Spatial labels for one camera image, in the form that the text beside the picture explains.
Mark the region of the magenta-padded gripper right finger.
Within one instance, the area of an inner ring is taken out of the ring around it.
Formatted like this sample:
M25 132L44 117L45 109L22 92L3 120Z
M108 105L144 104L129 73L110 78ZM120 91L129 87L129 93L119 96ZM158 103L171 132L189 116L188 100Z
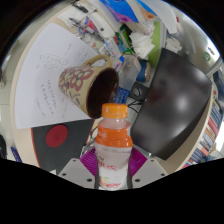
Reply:
M127 187L135 189L143 187L167 176L167 172L154 158L147 158L133 148L128 163Z

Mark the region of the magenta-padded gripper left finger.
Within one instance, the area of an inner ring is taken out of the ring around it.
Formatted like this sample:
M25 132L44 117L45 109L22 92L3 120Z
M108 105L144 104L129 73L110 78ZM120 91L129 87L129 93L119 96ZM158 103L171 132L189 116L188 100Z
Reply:
M59 177L84 188L98 189L99 176L95 149L89 150L80 159L72 158L59 173Z

